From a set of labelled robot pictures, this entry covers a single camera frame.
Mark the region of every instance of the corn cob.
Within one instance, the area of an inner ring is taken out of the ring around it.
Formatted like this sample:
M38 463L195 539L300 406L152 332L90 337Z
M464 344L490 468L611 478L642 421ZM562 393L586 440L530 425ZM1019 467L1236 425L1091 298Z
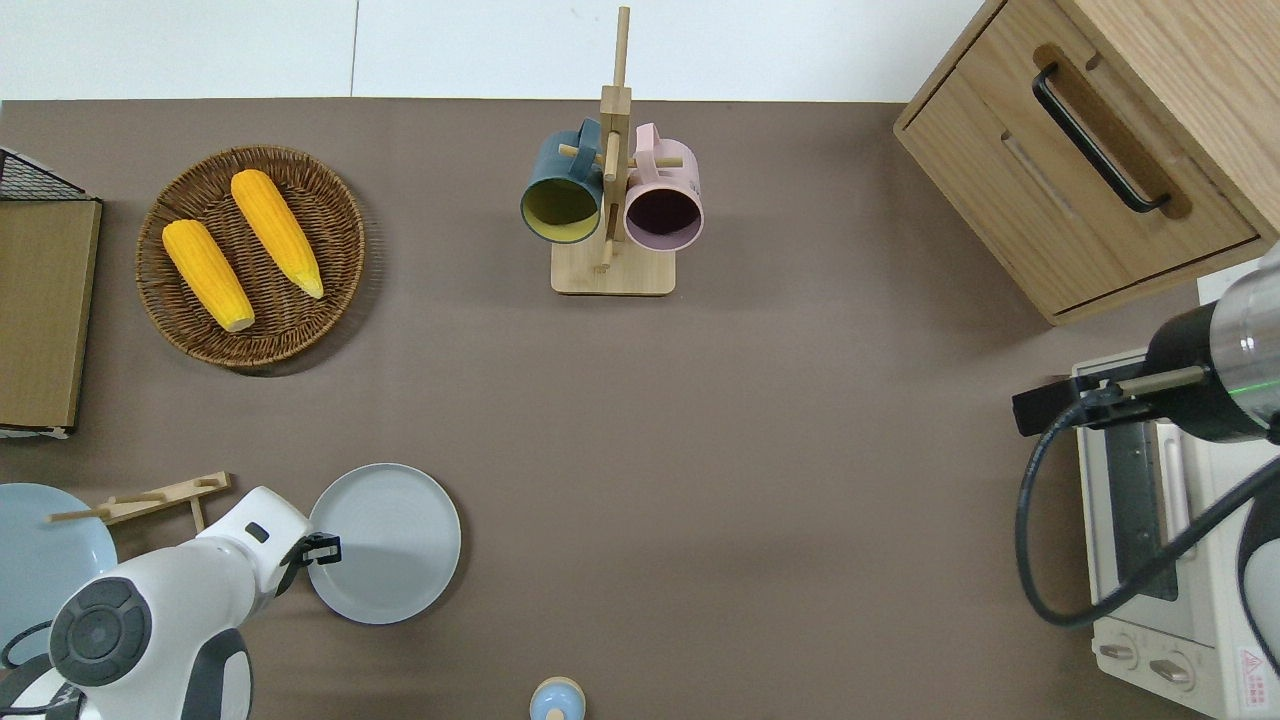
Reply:
M241 170L232 176L232 197L284 277L311 297L323 297L316 256L271 178L262 170Z
M253 324L253 307L244 288L205 225L197 220L174 220L165 225L160 238L187 287L223 329L234 333Z

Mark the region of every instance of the mug rack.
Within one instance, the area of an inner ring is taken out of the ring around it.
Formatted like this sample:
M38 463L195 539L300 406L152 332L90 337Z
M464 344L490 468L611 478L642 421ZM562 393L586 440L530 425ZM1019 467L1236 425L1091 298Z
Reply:
M45 518L45 521L59 523L63 520L78 520L81 518L97 518L106 525L114 525L115 523L132 520L138 515L146 515L186 502L191 505L191 514L196 521L196 532L200 533L205 529L205 514L200 507L200 498L229 487L232 487L230 475L225 471L219 471L137 495L111 496L106 502L88 510L56 512Z
M631 9L618 8L618 33L613 55L613 85L600 90L600 147L604 170L600 224L590 237L571 245L552 245L552 288L562 295L662 296L676 290L675 252L657 252L627 242L623 208L627 193L627 158L631 156L631 88L626 86L627 33ZM561 152L575 155L576 147ZM678 165L659 159L659 167Z

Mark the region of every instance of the dark green mug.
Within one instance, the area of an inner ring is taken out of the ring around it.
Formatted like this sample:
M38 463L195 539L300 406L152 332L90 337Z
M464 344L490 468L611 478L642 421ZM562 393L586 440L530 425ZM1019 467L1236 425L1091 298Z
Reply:
M561 145L577 147L577 156L562 155ZM549 242L581 242L600 224L604 179L595 155L600 151L600 123L588 118L582 127L552 133L538 150L534 172L520 199L520 217L529 229Z

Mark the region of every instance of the plate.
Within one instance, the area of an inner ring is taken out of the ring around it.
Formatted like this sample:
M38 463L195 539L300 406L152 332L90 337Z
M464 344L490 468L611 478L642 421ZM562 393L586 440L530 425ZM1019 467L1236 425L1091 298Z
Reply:
M0 484L0 646L52 620L81 585L115 568L115 543L97 518L46 523L54 512L88 510L58 488ZM24 662L47 652L49 632L18 643L9 659Z
M310 565L311 584L343 618L399 623L448 587L462 553L462 524L430 475L396 462L338 478L311 510L316 530L342 538L342 561Z
M266 173L311 243L324 297L302 292L276 268L232 197L232 176ZM253 324L224 331L164 250L161 233L173 220L209 228L239 281ZM365 265L365 223L347 184L315 158L269 145L233 147L209 156L160 192L138 236L136 279L142 306L174 347L224 368L262 368L315 345L346 313Z

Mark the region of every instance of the wire rack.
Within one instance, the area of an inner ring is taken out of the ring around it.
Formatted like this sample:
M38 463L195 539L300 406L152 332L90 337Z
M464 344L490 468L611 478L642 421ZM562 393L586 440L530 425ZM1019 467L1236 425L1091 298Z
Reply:
M83 188L0 147L0 200L92 200Z

